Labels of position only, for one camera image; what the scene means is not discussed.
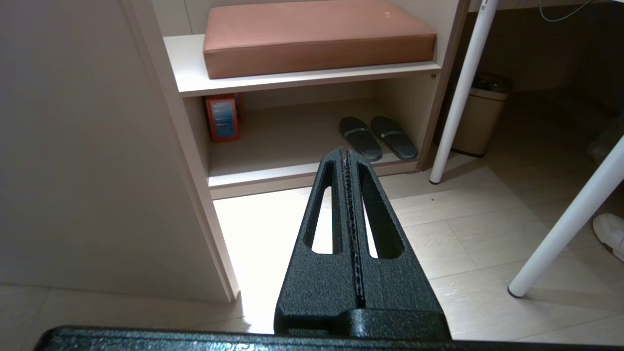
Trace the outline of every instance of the beige trash can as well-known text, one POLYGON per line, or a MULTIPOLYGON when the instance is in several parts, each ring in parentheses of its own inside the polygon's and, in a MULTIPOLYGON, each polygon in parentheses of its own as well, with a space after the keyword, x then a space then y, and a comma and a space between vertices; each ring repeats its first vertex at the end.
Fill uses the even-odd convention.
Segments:
POLYGON ((457 127, 453 151, 474 157, 485 155, 496 122, 509 97, 510 85, 503 78, 476 75, 457 127))

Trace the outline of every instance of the floor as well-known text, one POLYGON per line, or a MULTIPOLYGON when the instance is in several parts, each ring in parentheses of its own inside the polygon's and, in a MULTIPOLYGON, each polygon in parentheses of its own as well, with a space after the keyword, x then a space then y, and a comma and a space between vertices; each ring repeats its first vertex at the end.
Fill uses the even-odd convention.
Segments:
MULTIPOLYGON (((513 98, 488 155, 454 156, 444 182, 382 177, 455 339, 624 345, 624 264, 586 225, 524 299, 506 287, 595 169, 587 136, 539 96, 513 98)), ((0 345, 30 351, 58 325, 272 333, 310 188, 216 201, 241 287, 232 305, 0 284, 0 345)), ((599 212, 624 215, 624 191, 599 212)), ((314 250, 329 248, 331 198, 314 250)))

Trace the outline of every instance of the brown leather cushion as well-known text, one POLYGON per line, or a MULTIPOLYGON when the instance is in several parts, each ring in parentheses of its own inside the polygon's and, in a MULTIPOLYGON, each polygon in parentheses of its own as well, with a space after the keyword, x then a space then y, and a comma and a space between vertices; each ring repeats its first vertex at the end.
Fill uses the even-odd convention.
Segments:
POLYGON ((385 0, 215 7, 204 56, 210 78, 430 61, 436 33, 385 0))

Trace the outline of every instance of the slipper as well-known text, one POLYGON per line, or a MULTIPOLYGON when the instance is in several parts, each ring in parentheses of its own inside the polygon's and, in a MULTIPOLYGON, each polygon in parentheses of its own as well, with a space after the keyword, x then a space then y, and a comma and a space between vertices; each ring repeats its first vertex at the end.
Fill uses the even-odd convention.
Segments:
POLYGON ((388 117, 377 116, 371 122, 371 130, 402 160, 412 160, 418 156, 418 150, 407 134, 396 122, 388 117))
POLYGON ((340 132, 349 144, 367 158, 369 161, 377 161, 383 156, 381 147, 375 140, 373 133, 366 123, 355 117, 345 117, 340 120, 340 132))

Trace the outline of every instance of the shoe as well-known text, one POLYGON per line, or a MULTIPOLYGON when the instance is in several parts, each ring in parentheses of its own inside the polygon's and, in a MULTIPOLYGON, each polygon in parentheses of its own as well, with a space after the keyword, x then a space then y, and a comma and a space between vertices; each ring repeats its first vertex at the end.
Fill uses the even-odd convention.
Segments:
POLYGON ((593 231, 605 249, 624 262, 624 219, 610 213, 598 215, 593 231))

